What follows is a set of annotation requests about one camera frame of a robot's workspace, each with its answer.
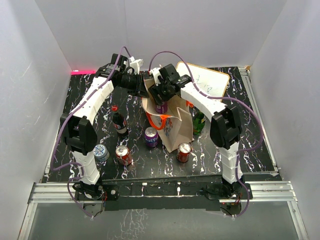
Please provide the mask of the beige canvas tote bag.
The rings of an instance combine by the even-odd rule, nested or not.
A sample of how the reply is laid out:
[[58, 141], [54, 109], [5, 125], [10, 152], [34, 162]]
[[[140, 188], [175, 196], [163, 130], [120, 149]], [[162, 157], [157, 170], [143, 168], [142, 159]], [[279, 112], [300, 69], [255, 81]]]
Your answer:
[[163, 145], [169, 153], [178, 149], [181, 143], [193, 141], [193, 121], [187, 101], [175, 95], [167, 102], [167, 112], [156, 112], [154, 98], [142, 98], [150, 125], [157, 130]]

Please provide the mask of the green glass bottle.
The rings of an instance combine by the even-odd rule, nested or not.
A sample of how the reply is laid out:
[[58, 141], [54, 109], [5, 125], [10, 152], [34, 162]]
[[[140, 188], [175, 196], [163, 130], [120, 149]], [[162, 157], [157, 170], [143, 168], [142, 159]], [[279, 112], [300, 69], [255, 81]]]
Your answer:
[[205, 114], [201, 111], [197, 112], [192, 118], [192, 124], [193, 124], [193, 134], [199, 135], [206, 124]]

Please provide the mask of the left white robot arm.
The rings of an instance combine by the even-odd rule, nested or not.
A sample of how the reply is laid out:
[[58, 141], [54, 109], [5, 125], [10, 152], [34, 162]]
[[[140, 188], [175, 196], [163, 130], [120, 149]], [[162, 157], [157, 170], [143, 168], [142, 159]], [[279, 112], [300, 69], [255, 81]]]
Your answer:
[[116, 87], [126, 89], [132, 96], [147, 95], [140, 73], [143, 64], [142, 59], [114, 53], [111, 62], [96, 71], [91, 86], [77, 107], [60, 118], [63, 128], [60, 138], [75, 158], [75, 164], [81, 172], [80, 180], [87, 185], [85, 192], [93, 200], [99, 199], [104, 189], [97, 183], [100, 173], [94, 157], [94, 148], [98, 142], [94, 120], [105, 99]]

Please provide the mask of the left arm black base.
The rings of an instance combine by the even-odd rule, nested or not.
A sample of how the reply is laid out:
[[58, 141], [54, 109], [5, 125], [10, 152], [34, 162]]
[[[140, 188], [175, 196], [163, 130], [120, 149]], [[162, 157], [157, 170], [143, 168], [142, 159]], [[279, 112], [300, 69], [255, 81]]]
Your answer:
[[119, 188], [117, 185], [104, 184], [98, 182], [95, 185], [88, 185], [82, 181], [76, 182], [72, 186], [75, 190], [75, 199], [78, 201], [116, 201], [119, 198]]

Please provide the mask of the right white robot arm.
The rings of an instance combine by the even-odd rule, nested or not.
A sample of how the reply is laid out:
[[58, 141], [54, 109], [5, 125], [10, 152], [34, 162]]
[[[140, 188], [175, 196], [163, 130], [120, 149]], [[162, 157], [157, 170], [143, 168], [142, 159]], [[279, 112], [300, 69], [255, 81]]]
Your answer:
[[235, 198], [244, 185], [239, 164], [242, 124], [238, 108], [222, 103], [222, 96], [210, 96], [201, 90], [191, 71], [181, 75], [169, 64], [149, 69], [148, 74], [155, 81], [148, 91], [157, 104], [180, 97], [194, 104], [210, 121], [210, 138], [221, 155], [223, 194]]

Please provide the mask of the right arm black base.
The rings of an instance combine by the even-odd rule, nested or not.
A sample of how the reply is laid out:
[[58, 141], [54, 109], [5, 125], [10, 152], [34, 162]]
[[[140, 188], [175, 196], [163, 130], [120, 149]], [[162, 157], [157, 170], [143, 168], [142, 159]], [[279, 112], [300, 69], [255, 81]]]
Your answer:
[[253, 199], [251, 186], [248, 183], [234, 182], [208, 183], [201, 188], [200, 193], [209, 200], [231, 200], [238, 204], [241, 200]]

